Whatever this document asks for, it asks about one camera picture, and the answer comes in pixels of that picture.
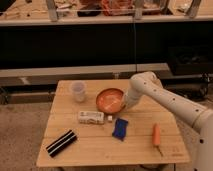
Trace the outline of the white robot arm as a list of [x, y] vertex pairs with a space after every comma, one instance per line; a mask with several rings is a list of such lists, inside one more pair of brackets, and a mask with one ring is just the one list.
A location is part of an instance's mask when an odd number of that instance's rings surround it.
[[154, 72], [133, 75], [122, 106], [132, 108], [146, 95], [176, 115], [200, 135], [193, 171], [213, 171], [213, 109], [162, 88], [158, 81]]

